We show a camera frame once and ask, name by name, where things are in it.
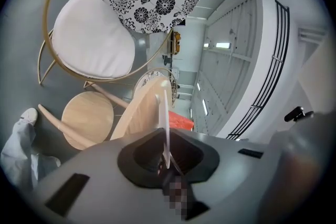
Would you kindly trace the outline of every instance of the white shoe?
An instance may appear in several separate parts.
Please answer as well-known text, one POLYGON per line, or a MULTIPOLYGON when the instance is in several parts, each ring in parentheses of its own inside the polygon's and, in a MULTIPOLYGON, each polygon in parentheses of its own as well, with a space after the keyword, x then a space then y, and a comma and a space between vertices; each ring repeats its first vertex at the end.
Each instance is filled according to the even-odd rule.
POLYGON ((23 112, 23 114, 20 117, 21 121, 26 121, 32 125, 35 124, 36 120, 37 120, 37 110, 36 109, 27 109, 25 112, 23 112))

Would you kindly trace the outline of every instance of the railing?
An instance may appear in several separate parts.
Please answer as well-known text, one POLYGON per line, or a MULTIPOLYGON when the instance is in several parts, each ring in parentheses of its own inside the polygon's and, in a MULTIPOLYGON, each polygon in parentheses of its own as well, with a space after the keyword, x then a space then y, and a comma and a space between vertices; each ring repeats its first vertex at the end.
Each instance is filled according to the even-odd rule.
POLYGON ((272 60, 266 79, 257 98, 249 108, 248 112, 237 125, 237 127, 227 136, 227 139, 238 139, 259 116, 261 111, 266 106, 268 100, 272 96, 284 67, 289 41, 289 8, 284 7, 277 0, 275 0, 275 2, 277 9, 277 36, 274 53, 272 55, 272 60))

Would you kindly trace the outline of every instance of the gray floor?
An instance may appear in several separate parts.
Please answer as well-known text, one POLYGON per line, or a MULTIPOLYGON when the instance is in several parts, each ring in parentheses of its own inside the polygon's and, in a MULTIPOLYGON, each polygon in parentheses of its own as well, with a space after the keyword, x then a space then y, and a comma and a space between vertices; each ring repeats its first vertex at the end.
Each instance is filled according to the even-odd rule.
MULTIPOLYGON (((48 27, 52 29, 55 19, 68 0, 52 0, 49 9, 48 27)), ((0 17, 0 148, 11 134, 13 124, 27 108, 40 103, 54 116, 61 118, 65 105, 77 94, 83 92, 84 81, 71 77, 55 66, 41 87, 37 81, 37 57, 43 35, 41 18, 44 0, 8 0, 0 17)), ((146 60, 146 46, 136 44, 133 68, 146 60)), ((42 72, 51 63, 47 50, 41 61, 42 72)), ((134 83, 145 70, 133 75, 134 83)), ((117 84, 103 85, 113 94, 123 97, 131 95, 131 87, 117 84)), ((116 108, 115 114, 122 114, 116 108)), ((34 147, 41 153, 59 158, 62 162, 78 151, 72 148, 61 132, 42 116, 36 124, 37 138, 34 147)))

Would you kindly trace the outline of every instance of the red object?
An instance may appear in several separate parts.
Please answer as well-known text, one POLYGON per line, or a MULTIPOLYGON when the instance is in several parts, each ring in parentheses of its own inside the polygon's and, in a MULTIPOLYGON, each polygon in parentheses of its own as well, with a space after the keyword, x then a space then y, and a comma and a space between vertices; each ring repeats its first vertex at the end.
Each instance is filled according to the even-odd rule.
POLYGON ((169 127, 190 131, 192 127, 194 127, 194 122, 181 115, 169 111, 169 127))

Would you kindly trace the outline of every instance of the pants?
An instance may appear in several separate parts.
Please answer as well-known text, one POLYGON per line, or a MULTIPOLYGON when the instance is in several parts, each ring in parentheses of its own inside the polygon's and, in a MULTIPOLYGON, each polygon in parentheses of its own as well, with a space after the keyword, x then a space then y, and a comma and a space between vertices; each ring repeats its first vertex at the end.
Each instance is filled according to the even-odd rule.
POLYGON ((32 153, 35 135, 33 125, 20 120, 1 151, 1 167, 9 182, 21 191, 31 191, 39 180, 60 166, 55 157, 32 153))

